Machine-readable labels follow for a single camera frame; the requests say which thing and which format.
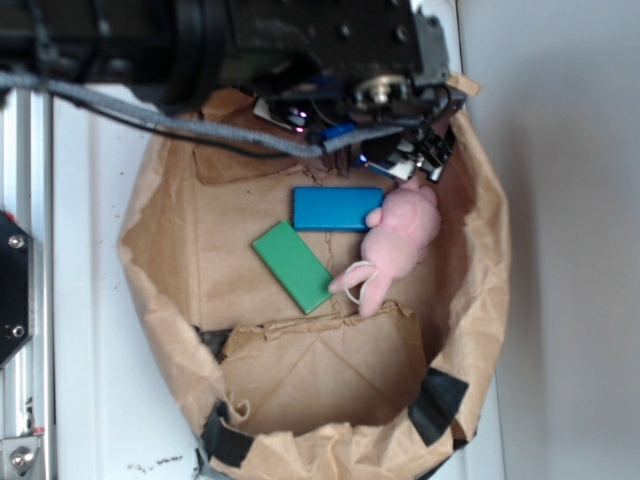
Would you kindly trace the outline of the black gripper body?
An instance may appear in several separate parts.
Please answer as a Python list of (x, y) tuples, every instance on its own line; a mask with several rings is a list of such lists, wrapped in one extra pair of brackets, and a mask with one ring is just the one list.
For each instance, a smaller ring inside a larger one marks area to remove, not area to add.
[(358, 165), (438, 182), (466, 96), (439, 18), (408, 1), (238, 1), (234, 44), (250, 56), (257, 116)]

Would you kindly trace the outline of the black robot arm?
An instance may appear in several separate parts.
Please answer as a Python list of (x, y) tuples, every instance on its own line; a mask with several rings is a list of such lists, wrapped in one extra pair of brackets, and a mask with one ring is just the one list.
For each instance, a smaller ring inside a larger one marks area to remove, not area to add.
[(256, 159), (346, 152), (438, 182), (456, 142), (440, 20), (408, 1), (5, 1), (1, 90)]

